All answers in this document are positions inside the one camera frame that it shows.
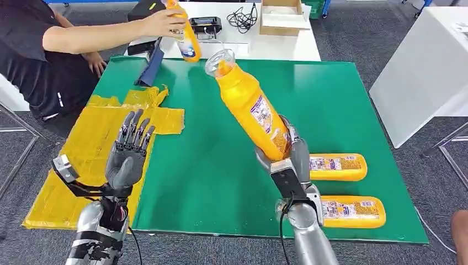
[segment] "open box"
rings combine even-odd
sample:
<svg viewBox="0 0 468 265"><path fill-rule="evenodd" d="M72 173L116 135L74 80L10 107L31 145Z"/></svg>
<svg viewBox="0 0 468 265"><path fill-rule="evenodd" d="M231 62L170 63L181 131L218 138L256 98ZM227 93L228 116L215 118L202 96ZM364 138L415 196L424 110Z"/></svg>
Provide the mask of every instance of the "open box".
<svg viewBox="0 0 468 265"><path fill-rule="evenodd" d="M308 28L301 0L262 0L261 35L298 36L301 29Z"/></svg>

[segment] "person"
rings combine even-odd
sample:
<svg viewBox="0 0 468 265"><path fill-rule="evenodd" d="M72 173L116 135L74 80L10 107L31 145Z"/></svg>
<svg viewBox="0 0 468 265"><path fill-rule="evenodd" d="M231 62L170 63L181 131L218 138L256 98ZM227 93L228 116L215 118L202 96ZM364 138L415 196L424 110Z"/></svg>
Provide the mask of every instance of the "person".
<svg viewBox="0 0 468 265"><path fill-rule="evenodd" d="M16 86L40 124L67 137L106 63L98 51L142 36L177 38L179 9L127 23L73 26L42 0L0 0L0 73Z"/></svg>
<svg viewBox="0 0 468 265"><path fill-rule="evenodd" d="M458 265L468 265L468 210L459 210L452 217L452 238Z"/></svg>

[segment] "blue cloth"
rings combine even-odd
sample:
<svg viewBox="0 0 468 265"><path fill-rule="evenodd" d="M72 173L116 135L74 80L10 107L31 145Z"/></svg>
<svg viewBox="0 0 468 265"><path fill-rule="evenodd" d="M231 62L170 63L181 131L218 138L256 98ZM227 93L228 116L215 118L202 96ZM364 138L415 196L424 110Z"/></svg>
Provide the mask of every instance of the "blue cloth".
<svg viewBox="0 0 468 265"><path fill-rule="evenodd" d="M159 48L160 43L161 43L161 38L159 38L156 41L155 50L151 54L151 58L148 63L148 66L143 70L140 78L138 78L138 80L135 81L135 85L147 86L147 87L150 87L153 85L153 81L156 78L156 74L158 74L159 67L164 57L164 52L161 51L161 49Z"/></svg>

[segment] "bottle label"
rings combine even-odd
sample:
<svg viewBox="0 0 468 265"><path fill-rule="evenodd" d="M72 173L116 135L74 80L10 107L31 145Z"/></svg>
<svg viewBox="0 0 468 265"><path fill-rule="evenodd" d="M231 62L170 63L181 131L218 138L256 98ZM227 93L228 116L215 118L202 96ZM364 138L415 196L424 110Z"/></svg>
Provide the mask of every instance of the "bottle label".
<svg viewBox="0 0 468 265"><path fill-rule="evenodd" d="M334 201L322 201L325 219L378 219L379 208L374 202L353 202L342 204Z"/></svg>
<svg viewBox="0 0 468 265"><path fill-rule="evenodd" d="M265 133L269 134L272 131L272 110L262 95L260 95L255 105L250 109L250 113L258 124L260 124Z"/></svg>
<svg viewBox="0 0 468 265"><path fill-rule="evenodd" d="M288 134L282 132L279 128L277 128L273 135L270 138L275 146L282 152L286 153L286 149L288 148Z"/></svg>
<svg viewBox="0 0 468 265"><path fill-rule="evenodd" d="M310 170L345 170L345 169L361 169L361 164L355 156L347 157L310 157Z"/></svg>
<svg viewBox="0 0 468 265"><path fill-rule="evenodd" d="M193 49L192 41L187 36L185 36L184 30L178 30L178 32L174 33L184 36L183 39L177 40L177 46L179 46L182 56L190 58L195 57L195 49Z"/></svg>

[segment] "robotic arm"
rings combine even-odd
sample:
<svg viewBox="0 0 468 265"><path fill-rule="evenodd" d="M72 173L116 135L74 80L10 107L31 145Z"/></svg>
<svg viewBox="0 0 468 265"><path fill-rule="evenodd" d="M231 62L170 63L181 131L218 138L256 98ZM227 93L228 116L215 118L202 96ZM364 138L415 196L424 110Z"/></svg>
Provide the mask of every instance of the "robotic arm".
<svg viewBox="0 0 468 265"><path fill-rule="evenodd" d="M132 186L142 177L146 149L155 127L144 133L150 122L145 119L137 129L142 110L130 112L110 152L105 176L107 183L88 186L77 181L78 173L66 155L52 161L65 185L77 197L100 197L88 204L77 223L77 236L66 265L116 265L122 255L125 233L129 228L128 197ZM258 161L269 172L283 200L276 213L284 216L294 229L295 247L301 265L335 265L338 261L320 226L323 225L320 193L310 183L309 151L285 117L291 139L289 158L272 163L259 148Z"/></svg>
<svg viewBox="0 0 468 265"><path fill-rule="evenodd" d="M320 193L310 182L309 150L296 128L283 116L289 130L289 158L271 162L259 148L257 160L268 171L283 200L276 207L280 219L286 216L294 230L296 253L301 265L337 265L338 261L322 229L323 214Z"/></svg>
<svg viewBox="0 0 468 265"><path fill-rule="evenodd" d="M77 197L100 197L85 206L77 223L77 235L66 265L117 264L129 227L128 197L142 177L146 149L155 127L145 119L138 128L143 110L130 112L119 131L105 169L107 183L88 186L77 181L78 173L66 155L52 160L52 167Z"/></svg>

